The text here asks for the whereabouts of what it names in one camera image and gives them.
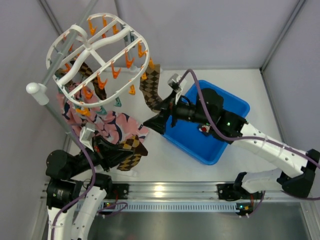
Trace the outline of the navy blue sock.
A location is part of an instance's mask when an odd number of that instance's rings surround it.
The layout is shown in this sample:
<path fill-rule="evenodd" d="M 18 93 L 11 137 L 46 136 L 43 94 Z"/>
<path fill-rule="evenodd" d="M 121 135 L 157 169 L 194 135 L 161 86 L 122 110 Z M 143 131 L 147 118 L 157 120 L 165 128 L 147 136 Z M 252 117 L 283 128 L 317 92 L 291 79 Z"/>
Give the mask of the navy blue sock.
<path fill-rule="evenodd" d="M 210 124 L 199 124 L 198 130 L 206 137 L 212 135 L 212 127 Z"/>

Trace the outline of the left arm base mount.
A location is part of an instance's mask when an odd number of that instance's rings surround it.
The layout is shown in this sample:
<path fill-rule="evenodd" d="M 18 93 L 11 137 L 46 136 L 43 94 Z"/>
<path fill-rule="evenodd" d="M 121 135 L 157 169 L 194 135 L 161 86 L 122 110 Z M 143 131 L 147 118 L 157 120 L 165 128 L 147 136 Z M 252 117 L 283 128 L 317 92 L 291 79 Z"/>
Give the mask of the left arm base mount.
<path fill-rule="evenodd" d="M 127 200 L 130 185 L 127 183 L 114 183 L 109 194 L 111 200 Z"/>

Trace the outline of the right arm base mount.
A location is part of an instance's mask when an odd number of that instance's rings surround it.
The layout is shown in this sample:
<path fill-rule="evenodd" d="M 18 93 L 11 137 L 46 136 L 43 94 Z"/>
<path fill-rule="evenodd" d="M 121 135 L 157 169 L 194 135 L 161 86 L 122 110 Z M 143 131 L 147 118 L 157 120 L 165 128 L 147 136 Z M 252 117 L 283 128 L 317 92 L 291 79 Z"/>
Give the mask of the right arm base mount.
<path fill-rule="evenodd" d="M 229 202 L 237 200 L 249 200 L 252 195 L 241 186 L 234 186 L 233 183 L 221 183 L 217 184 L 216 187 L 219 200 L 225 200 Z"/>

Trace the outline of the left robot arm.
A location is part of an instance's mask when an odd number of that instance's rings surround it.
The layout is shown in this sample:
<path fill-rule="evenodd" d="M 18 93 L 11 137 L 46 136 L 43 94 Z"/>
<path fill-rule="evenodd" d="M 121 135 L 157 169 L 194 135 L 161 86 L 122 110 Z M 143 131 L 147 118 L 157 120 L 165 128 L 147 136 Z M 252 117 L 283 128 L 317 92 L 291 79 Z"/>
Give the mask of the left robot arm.
<path fill-rule="evenodd" d="M 118 166 L 133 157 L 139 138 L 134 135 L 113 144 L 102 136 L 90 140 L 80 139 L 81 151 L 71 155 L 55 150 L 46 160 L 46 175 L 50 181 L 46 188 L 49 240 L 86 240 L 90 228 L 105 198 L 118 200 L 123 184 L 114 184 L 111 176 L 98 173 Z"/>

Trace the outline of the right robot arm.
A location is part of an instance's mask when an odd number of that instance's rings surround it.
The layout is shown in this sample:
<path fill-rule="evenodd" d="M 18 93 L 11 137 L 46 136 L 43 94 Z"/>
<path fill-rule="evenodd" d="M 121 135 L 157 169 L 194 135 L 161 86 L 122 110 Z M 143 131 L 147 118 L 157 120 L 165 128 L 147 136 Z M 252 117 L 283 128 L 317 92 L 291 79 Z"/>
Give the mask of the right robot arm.
<path fill-rule="evenodd" d="M 309 198 L 320 166 L 317 150 L 298 150 L 264 134 L 244 117 L 225 110 L 223 97 L 213 89 L 200 89 L 196 103 L 185 96 L 176 101 L 175 96 L 172 92 L 160 102 L 156 106 L 158 114 L 143 125 L 164 135 L 168 119 L 172 127 L 178 121 L 196 123 L 217 140 L 246 149 L 275 166 L 269 171 L 239 173 L 233 183 L 236 192 L 282 191 L 295 198 Z"/>

